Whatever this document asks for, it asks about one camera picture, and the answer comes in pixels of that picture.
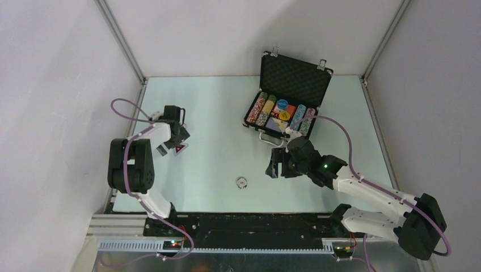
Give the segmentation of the all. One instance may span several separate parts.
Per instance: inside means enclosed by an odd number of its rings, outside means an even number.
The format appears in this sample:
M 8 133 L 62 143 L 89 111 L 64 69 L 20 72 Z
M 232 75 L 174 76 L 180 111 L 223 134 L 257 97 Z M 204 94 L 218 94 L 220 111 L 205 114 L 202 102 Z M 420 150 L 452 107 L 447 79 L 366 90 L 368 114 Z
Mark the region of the all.
M 174 155 L 175 155 L 175 156 L 178 156 L 178 155 L 181 154 L 187 147 L 188 147 L 188 144 L 187 144 L 187 143 L 181 143 L 181 144 L 175 146 L 175 148 L 174 148 Z

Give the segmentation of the black poker set case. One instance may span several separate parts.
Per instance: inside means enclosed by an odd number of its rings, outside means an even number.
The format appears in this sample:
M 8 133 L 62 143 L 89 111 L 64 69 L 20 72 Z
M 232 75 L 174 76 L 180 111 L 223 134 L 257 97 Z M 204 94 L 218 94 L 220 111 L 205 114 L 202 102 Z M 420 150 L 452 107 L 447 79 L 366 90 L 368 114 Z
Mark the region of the black poker set case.
M 308 108 L 315 108 L 316 114 L 328 89 L 333 69 L 326 66 L 327 61 L 320 59 L 318 63 L 310 63 L 279 53 L 279 48 L 274 47 L 271 51 L 263 52 L 261 56 L 259 88 L 248 111 L 246 112 L 242 125 L 251 130 L 257 131 L 259 139 L 270 145 L 281 147 L 287 140 L 285 133 L 279 133 L 264 126 L 257 126 L 249 123 L 246 118 L 261 92 L 275 95 L 277 101 L 286 100 L 296 108 L 303 104 Z

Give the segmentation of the blue playing card deck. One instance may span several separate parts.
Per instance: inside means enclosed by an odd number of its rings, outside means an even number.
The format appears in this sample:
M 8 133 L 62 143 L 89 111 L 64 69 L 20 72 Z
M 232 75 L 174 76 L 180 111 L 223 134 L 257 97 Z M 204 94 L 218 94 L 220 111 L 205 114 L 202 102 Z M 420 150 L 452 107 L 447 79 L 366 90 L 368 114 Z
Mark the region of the blue playing card deck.
M 265 125 L 266 128 L 283 133 L 288 127 L 288 123 L 278 118 L 270 117 Z

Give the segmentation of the yellow big blind button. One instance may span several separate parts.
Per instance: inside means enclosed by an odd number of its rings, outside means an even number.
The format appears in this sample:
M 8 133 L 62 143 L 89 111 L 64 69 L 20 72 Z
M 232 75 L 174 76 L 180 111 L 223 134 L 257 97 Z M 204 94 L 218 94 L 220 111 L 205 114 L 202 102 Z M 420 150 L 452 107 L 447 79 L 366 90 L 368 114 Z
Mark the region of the yellow big blind button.
M 282 111 L 279 113 L 279 119 L 283 121 L 289 121 L 290 120 L 290 113 L 287 111 Z

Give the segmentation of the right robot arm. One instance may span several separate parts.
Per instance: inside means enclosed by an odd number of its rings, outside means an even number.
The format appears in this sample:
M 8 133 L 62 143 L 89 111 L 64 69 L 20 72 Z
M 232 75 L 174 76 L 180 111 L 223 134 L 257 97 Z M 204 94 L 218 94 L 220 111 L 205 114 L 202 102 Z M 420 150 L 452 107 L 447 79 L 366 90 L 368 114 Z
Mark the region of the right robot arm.
M 300 132 L 284 131 L 287 145 L 272 150 L 265 173 L 276 179 L 307 176 L 315 185 L 348 194 L 378 208 L 377 212 L 340 204 L 330 216 L 330 230 L 338 237 L 362 232 L 397 243 L 406 253 L 423 261 L 445 238 L 447 224 L 437 200 L 421 197 L 368 181 L 351 164 L 333 155 L 321 155 Z

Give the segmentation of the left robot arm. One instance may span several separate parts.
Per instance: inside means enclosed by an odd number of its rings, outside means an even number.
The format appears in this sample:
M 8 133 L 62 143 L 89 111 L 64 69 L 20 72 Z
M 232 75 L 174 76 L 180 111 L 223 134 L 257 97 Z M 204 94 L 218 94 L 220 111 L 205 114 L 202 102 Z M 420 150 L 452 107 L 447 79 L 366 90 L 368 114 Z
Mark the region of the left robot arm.
M 154 155 L 178 155 L 189 137 L 185 109 L 167 105 L 149 117 L 146 128 L 129 138 L 113 139 L 109 149 L 109 187 L 135 198 L 148 217 L 160 218 L 157 228 L 166 236 L 178 232 L 179 220 L 171 215 L 173 204 L 154 186 Z

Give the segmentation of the white poker chip front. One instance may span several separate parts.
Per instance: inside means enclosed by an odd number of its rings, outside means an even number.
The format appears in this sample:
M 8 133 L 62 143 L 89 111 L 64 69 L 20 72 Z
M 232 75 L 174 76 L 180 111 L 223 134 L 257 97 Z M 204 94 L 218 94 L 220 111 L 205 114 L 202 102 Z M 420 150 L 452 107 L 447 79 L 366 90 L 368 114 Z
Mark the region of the white poker chip front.
M 248 185 L 247 180 L 244 177 L 240 177 L 236 181 L 236 185 L 239 189 L 245 189 Z

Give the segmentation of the red card deck in case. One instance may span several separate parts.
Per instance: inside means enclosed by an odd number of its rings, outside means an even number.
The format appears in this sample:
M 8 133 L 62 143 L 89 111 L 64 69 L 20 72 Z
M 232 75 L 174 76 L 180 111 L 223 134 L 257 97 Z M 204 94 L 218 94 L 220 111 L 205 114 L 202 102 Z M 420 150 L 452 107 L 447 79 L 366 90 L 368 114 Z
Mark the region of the red card deck in case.
M 296 111 L 296 106 L 293 106 L 293 105 L 288 105 L 288 107 L 284 110 L 281 110 L 280 108 L 276 107 L 274 108 L 274 110 L 271 112 L 271 116 L 272 117 L 275 117 L 275 118 L 279 118 L 279 113 L 282 112 L 282 111 L 287 111 L 290 113 L 290 117 L 293 117 L 294 115 L 294 112 Z

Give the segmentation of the grey poker chip stack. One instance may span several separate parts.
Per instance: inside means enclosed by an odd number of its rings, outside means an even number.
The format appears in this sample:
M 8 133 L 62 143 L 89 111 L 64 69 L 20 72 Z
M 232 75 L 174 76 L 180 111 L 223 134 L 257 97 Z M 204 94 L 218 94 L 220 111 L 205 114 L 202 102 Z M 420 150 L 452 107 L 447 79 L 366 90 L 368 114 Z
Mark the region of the grey poker chip stack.
M 277 97 L 275 95 L 269 95 L 265 102 L 260 114 L 255 122 L 257 126 L 264 126 L 269 118 L 272 108 L 275 106 Z

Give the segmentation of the light blue chip stack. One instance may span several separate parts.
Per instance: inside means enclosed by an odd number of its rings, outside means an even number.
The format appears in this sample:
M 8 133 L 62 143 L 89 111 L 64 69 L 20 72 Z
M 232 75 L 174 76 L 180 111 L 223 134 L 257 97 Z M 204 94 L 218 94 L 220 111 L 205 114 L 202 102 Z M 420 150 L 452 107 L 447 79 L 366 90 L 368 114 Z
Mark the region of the light blue chip stack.
M 293 130 L 298 129 L 298 127 L 299 127 L 298 122 L 304 117 L 306 110 L 307 110 L 307 107 L 303 104 L 300 104 L 296 108 L 296 111 L 294 112 L 294 115 L 293 115 L 291 123 L 290 123 L 291 129 L 293 129 Z

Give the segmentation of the blue dealer button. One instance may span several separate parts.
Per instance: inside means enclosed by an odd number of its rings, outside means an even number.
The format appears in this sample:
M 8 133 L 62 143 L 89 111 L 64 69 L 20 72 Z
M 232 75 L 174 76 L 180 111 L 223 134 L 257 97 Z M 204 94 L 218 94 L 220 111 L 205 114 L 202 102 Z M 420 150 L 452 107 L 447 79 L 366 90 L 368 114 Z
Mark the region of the blue dealer button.
M 280 99 L 277 101 L 277 104 L 276 104 L 276 107 L 280 108 L 281 110 L 284 110 L 288 107 L 289 103 L 284 100 L 284 99 Z

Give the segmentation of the red poker chip stack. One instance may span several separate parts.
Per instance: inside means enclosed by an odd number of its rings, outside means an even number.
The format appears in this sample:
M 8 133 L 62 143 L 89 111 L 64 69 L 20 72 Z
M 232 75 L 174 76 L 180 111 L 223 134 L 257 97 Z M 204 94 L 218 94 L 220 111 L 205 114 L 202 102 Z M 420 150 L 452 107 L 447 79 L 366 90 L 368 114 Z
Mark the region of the red poker chip stack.
M 246 118 L 247 122 L 254 123 L 257 120 L 261 110 L 263 109 L 263 106 L 264 106 L 267 98 L 268 98 L 267 93 L 261 92 L 259 94 L 258 98 L 256 99 L 254 105 L 252 106 L 252 108 L 251 108 L 251 110 L 250 110 L 250 112 L 249 112 L 249 114 Z

